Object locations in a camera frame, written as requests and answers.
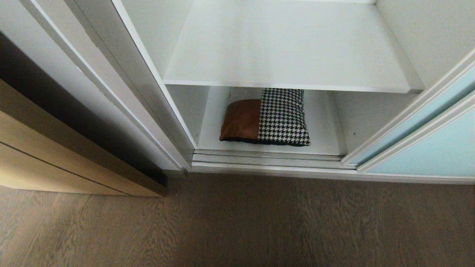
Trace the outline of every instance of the cabinet side panel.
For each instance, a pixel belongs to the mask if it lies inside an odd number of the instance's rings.
[[[122,0],[163,77],[193,0]]]
[[[205,116],[209,86],[167,85],[167,89],[195,143],[198,143]]]
[[[417,95],[335,92],[348,152],[352,152],[401,112]]]
[[[379,0],[426,88],[475,48],[475,1]]]

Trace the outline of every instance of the wardrobe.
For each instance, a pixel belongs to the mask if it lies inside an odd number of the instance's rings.
[[[475,181],[471,0],[65,2],[179,124],[188,171]],[[124,32],[157,89],[138,86]],[[303,89],[312,144],[220,141],[234,87]]]

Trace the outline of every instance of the wooden floor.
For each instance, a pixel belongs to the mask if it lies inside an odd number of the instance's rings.
[[[0,187],[0,266],[473,266],[474,187],[191,174],[162,199]]]

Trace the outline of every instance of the white wall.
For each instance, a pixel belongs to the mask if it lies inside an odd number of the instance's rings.
[[[475,48],[474,0],[378,0],[426,88]]]
[[[205,116],[209,86],[167,85],[167,89],[191,136],[198,144]]]
[[[392,120],[416,94],[335,92],[348,152],[352,152]]]
[[[162,77],[192,2],[193,0],[122,0]]]
[[[119,132],[124,145],[134,147],[164,170],[177,170],[177,167],[76,67],[18,1],[2,1],[0,30],[72,97],[111,130]]]

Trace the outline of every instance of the white shelf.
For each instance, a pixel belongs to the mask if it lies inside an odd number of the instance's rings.
[[[388,93],[423,89],[374,5],[320,1],[194,0],[164,82]]]
[[[317,155],[345,155],[342,130],[333,96],[328,91],[305,91],[305,122],[310,135],[310,146],[249,144],[243,142],[220,141],[221,126],[227,109],[229,87],[211,87],[204,115],[199,149],[225,151],[299,153]]]

